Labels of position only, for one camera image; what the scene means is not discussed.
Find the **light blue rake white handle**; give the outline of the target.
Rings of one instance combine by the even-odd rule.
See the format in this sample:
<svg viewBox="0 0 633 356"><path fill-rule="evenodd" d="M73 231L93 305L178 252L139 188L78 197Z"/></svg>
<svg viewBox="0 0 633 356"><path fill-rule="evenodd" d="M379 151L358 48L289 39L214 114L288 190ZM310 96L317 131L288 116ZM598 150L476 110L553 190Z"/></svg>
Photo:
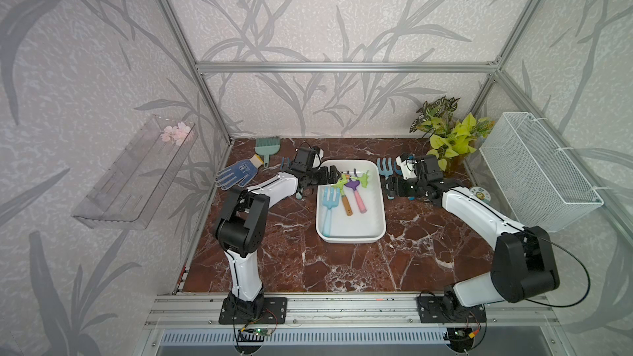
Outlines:
<svg viewBox="0 0 633 356"><path fill-rule="evenodd" d="M390 194L388 194L387 192L387 181L389 177L393 175L392 158L378 158L377 168L379 176L383 177L383 179L381 180L382 190L386 193L386 196L389 200L393 200L394 197L390 196Z"/></svg>

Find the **purple rake pink handle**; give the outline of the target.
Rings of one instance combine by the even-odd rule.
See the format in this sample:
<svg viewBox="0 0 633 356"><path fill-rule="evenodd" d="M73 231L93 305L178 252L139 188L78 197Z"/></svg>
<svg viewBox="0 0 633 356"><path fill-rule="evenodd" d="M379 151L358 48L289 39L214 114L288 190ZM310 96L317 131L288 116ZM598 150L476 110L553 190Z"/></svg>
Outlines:
<svg viewBox="0 0 633 356"><path fill-rule="evenodd" d="M367 208L358 191L358 187L360 186L360 180L353 176L346 176L346 178L347 178L346 187L352 189L352 191L354 192L354 197L355 197L357 206L359 208L359 212L361 212L361 214L365 214L367 212Z"/></svg>

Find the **green rake wooden handle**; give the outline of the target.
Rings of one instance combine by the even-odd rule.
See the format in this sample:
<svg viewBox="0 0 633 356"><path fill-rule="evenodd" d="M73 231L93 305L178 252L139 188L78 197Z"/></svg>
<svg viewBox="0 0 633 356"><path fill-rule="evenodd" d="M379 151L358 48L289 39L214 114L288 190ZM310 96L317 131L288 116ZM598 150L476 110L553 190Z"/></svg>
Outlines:
<svg viewBox="0 0 633 356"><path fill-rule="evenodd" d="M352 175L349 174L349 172L347 172L346 174L344 174L344 177L346 179L345 187L351 188L353 190L356 190L359 186L362 188L368 187L368 184L369 184L368 173L362 173L359 176L356 172Z"/></svg>

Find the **green fork wooden handle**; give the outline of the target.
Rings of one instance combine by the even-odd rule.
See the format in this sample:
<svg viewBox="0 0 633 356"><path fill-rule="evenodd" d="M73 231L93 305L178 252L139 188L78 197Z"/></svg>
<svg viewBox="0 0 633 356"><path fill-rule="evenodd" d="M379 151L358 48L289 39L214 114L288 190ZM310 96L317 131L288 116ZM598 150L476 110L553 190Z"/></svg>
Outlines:
<svg viewBox="0 0 633 356"><path fill-rule="evenodd" d="M348 181L349 179L346 175L341 175L336 184L332 185L331 188L336 191L336 195L338 196L339 200L338 204L342 204L346 215L350 217L353 215L353 210L350 206L349 199L347 198L344 190L344 187L348 183Z"/></svg>

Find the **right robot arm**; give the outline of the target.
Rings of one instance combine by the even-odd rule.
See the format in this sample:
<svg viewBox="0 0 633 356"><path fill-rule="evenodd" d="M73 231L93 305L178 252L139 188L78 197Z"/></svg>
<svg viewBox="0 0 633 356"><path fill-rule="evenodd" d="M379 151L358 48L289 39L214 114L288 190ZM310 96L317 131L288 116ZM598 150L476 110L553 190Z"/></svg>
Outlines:
<svg viewBox="0 0 633 356"><path fill-rule="evenodd" d="M540 227L524 227L492 208L460 181L446 178L434 155L397 158L401 175L387 178L389 197L420 197L461 219L494 252L489 272L444 290L446 308L519 303L560 286L552 243Z"/></svg>

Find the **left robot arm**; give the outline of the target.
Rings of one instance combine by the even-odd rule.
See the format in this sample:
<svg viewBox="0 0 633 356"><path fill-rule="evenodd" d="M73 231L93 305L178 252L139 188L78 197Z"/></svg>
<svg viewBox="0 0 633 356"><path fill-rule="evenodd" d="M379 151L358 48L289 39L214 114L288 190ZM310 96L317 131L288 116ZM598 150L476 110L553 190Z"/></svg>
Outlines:
<svg viewBox="0 0 633 356"><path fill-rule="evenodd" d="M272 178L250 186L265 160L258 154L222 169L216 184L227 192L215 227L215 238L227 257L232 274L228 300L239 308L263 308L264 288L258 273L257 250L265 235L269 209L306 189L336 184L341 173L335 166L315 163L320 148L301 147Z"/></svg>

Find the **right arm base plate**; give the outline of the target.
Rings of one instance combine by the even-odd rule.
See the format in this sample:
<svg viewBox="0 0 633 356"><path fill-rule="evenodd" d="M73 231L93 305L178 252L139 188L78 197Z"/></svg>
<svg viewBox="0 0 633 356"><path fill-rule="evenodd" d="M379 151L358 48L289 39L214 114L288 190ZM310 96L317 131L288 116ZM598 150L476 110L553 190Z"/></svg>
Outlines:
<svg viewBox="0 0 633 356"><path fill-rule="evenodd" d="M465 307L452 293L442 297L425 293L416 298L421 323L455 324L461 326L484 326L487 323L483 305Z"/></svg>

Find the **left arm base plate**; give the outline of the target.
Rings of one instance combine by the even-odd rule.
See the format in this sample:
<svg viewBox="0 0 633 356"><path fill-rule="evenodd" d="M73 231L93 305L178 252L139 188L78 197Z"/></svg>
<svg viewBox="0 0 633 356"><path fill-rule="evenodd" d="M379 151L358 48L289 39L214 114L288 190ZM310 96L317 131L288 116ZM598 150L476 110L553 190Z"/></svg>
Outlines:
<svg viewBox="0 0 633 356"><path fill-rule="evenodd" d="M258 296L246 302L230 294L222 304L219 324L285 324L287 311L288 298Z"/></svg>

